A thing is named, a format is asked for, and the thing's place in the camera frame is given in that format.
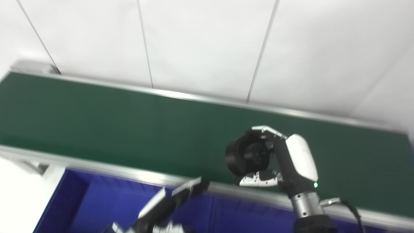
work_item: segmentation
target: ceiling panel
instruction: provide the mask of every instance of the ceiling panel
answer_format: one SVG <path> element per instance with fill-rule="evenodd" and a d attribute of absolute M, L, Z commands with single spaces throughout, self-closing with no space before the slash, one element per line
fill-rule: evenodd
<path fill-rule="evenodd" d="M 246 99 L 275 0 L 140 0 L 154 88 Z"/>
<path fill-rule="evenodd" d="M 0 80 L 19 58 L 51 63 L 16 0 L 0 1 Z"/>
<path fill-rule="evenodd" d="M 414 142 L 414 44 L 353 110 L 351 117 L 398 124 Z"/>
<path fill-rule="evenodd" d="M 252 102 L 348 114 L 414 41 L 412 0 L 281 0 Z"/>
<path fill-rule="evenodd" d="M 136 0 L 21 0 L 63 74 L 151 86 Z"/>

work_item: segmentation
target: robotic finger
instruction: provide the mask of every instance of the robotic finger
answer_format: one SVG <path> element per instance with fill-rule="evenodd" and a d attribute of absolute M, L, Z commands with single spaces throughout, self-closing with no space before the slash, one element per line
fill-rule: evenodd
<path fill-rule="evenodd" d="M 248 173 L 245 176 L 236 177 L 233 183 L 244 187 L 271 187 L 277 186 L 277 172 L 275 170 L 264 170 L 256 173 Z"/>

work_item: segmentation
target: blue panel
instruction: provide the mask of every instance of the blue panel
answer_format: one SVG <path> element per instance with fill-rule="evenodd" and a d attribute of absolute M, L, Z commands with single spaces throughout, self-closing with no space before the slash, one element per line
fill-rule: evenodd
<path fill-rule="evenodd" d="M 79 170 L 65 171 L 35 233 L 100 233 L 113 222 L 128 229 L 161 187 Z M 292 211 L 208 194 L 190 198 L 168 219 L 197 233 L 292 233 Z M 335 220 L 339 233 L 360 233 Z M 366 227 L 367 233 L 386 230 Z"/>
<path fill-rule="evenodd" d="M 217 198 L 214 233 L 292 233 L 295 215 L 269 206 L 230 198 Z"/>
<path fill-rule="evenodd" d="M 88 183 L 66 170 L 40 218 L 34 233 L 65 233 L 78 210 Z"/>

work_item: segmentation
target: white wall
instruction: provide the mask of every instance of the white wall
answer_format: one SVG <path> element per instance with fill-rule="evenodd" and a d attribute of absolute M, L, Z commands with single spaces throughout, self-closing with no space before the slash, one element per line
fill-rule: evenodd
<path fill-rule="evenodd" d="M 0 158 L 0 233 L 32 233 L 64 171 L 52 165 L 29 174 Z"/>

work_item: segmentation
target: silver cylindrical joint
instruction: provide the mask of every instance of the silver cylindrical joint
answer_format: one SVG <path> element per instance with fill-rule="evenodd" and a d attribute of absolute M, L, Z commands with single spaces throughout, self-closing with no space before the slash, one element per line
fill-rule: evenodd
<path fill-rule="evenodd" d="M 319 206 L 319 197 L 316 192 L 300 193 L 291 199 L 293 211 L 298 218 L 304 218 L 311 215 L 324 214 Z"/>

